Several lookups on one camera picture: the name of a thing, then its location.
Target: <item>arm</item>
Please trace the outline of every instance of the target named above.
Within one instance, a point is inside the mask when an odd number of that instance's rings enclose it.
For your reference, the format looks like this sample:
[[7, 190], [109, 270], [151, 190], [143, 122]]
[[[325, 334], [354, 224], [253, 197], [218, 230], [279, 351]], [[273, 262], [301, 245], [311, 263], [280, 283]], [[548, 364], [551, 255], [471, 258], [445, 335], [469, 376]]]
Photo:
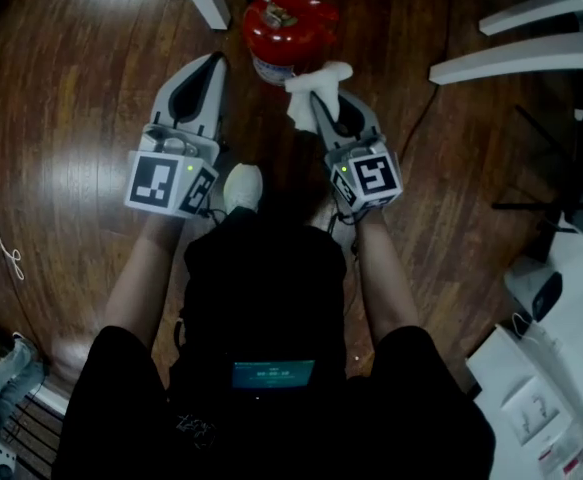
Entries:
[[362, 297], [377, 346], [398, 327], [418, 325], [418, 310], [380, 210], [371, 210], [357, 232]]
[[162, 318], [183, 224], [176, 217], [149, 216], [106, 305], [104, 325], [126, 329], [149, 350]]

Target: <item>blue cloth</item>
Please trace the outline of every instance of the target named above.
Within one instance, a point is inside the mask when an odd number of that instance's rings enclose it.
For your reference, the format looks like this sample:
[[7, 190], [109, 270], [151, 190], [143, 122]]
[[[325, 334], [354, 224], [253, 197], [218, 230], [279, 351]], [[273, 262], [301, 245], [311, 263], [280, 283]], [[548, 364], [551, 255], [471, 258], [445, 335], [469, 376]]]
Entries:
[[44, 381], [44, 366], [32, 356], [33, 350], [16, 340], [13, 350], [0, 360], [0, 430], [16, 404]]

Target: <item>person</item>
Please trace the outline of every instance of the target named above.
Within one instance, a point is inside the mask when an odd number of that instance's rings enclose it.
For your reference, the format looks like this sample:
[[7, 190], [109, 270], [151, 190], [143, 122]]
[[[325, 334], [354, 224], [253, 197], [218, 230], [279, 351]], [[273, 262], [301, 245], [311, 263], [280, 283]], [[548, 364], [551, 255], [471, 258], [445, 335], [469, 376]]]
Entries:
[[381, 211], [357, 223], [375, 346], [345, 378], [346, 263], [329, 234], [258, 213], [238, 165], [228, 216], [191, 243], [185, 344], [163, 388], [150, 351], [182, 221], [152, 215], [105, 309], [64, 420], [54, 478], [282, 476], [356, 465], [487, 478], [495, 440], [425, 330]]
[[22, 334], [13, 333], [13, 349], [0, 359], [0, 431], [17, 403], [44, 382], [45, 366], [38, 351]]

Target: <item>black shirt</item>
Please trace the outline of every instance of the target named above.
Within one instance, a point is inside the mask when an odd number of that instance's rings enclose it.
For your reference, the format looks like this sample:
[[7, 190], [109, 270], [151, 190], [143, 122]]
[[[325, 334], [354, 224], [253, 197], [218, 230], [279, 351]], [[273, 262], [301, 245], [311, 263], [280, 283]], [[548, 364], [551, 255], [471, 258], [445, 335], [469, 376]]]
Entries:
[[[187, 379], [179, 385], [186, 392]], [[188, 385], [211, 398], [168, 400], [149, 351], [123, 329], [104, 329], [71, 398], [54, 478], [271, 478], [356, 468], [488, 478], [493, 462], [490, 426], [417, 327], [382, 340], [369, 378], [333, 377], [259, 399], [198, 388]]]

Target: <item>wooden floor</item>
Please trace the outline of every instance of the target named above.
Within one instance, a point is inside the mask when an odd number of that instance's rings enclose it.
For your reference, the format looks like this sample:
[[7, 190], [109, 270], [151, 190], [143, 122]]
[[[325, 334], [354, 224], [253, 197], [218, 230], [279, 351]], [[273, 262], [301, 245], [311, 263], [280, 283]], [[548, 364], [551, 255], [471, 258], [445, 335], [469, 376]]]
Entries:
[[[227, 1], [233, 25], [213, 32], [189, 0], [0, 0], [0, 229], [7, 247], [21, 251], [26, 275], [15, 279], [0, 253], [0, 326], [31, 336], [67, 379], [101, 326], [144, 218], [121, 202], [127, 153], [157, 90], [185, 63], [215, 50], [227, 55], [226, 140], [240, 161], [263, 168], [280, 201], [297, 202], [318, 183], [317, 150], [293, 140], [286, 96], [260, 83], [250, 64], [240, 31], [244, 0]], [[375, 109], [401, 155], [406, 191], [386, 216], [422, 321], [467, 389], [464, 357], [513, 310], [502, 274], [537, 223], [489, 204], [510, 185], [537, 197], [549, 190], [529, 167], [538, 139], [513, 105], [567, 135], [574, 75], [442, 87], [407, 144], [434, 91], [431, 64], [538, 35], [542, 26], [479, 34], [481, 17], [523, 0], [329, 1], [342, 19], [325, 59], [352, 64], [345, 87]], [[509, 190], [507, 197], [525, 196]], [[180, 252], [210, 224], [187, 226]], [[153, 350], [165, 382], [187, 281], [180, 258]], [[368, 371], [373, 355], [353, 269], [345, 289], [354, 374]]]

